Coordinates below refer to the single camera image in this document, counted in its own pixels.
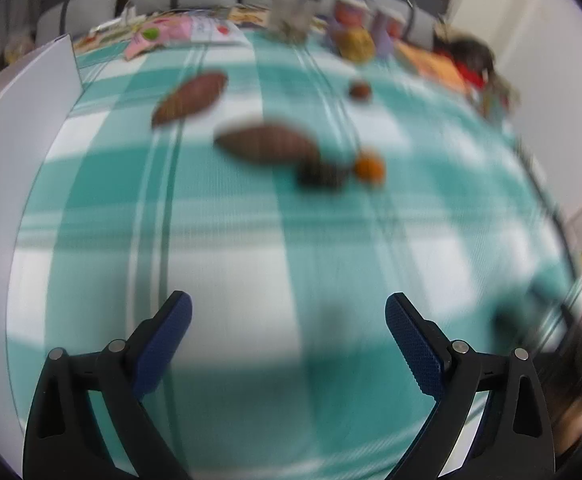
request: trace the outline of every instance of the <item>yellow round object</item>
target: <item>yellow round object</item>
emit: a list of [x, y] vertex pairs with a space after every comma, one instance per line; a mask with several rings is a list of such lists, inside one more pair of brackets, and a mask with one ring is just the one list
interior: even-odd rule
[[338, 34], [340, 55], [354, 63], [366, 63], [375, 56], [375, 45], [365, 28], [350, 28]]

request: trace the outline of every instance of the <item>tablecloth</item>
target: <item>tablecloth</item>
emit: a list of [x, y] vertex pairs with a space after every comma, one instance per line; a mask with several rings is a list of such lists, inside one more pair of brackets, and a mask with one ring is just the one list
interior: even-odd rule
[[[24, 427], [49, 349], [99, 350], [184, 290], [193, 322], [144, 404], [194, 478], [380, 478], [433, 407], [385, 326], [386, 298], [402, 291], [450, 338], [508, 351], [495, 314], [524, 310], [532, 280], [567, 291], [562, 244], [510, 133], [462, 96], [395, 60], [354, 66], [316, 38], [249, 39], [77, 58], [84, 93], [37, 175], [12, 265], [18, 413]], [[152, 132], [164, 94], [212, 68], [228, 74], [219, 102]], [[347, 96], [354, 78], [370, 103]], [[291, 168], [213, 148], [218, 128], [261, 117], [337, 160], [381, 153], [385, 186], [304, 192]]]

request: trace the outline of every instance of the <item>checkered tablecloth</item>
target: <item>checkered tablecloth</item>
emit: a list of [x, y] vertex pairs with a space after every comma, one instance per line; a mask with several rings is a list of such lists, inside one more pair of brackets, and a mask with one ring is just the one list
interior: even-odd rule
[[[507, 351], [495, 312], [523, 310], [532, 280], [566, 292], [562, 246], [510, 136], [462, 97], [393, 60], [354, 66], [317, 40], [249, 38], [77, 59], [84, 94], [40, 168], [14, 256], [18, 413], [24, 424], [50, 348], [101, 349], [184, 290], [193, 323], [145, 405], [196, 480], [381, 477], [433, 406], [385, 326], [386, 298], [403, 291], [450, 338]], [[229, 78], [212, 110], [152, 132], [159, 99], [211, 68]], [[347, 97], [357, 77], [370, 104]], [[216, 128], [262, 116], [300, 125], [338, 160], [382, 153], [386, 186], [302, 192], [292, 169], [212, 147]]]

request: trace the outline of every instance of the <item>small orange ball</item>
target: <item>small orange ball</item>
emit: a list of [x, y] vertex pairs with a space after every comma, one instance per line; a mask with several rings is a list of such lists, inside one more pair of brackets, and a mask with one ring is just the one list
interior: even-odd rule
[[382, 186], [386, 179], [385, 161], [375, 153], [360, 153], [353, 165], [353, 173], [371, 186]]

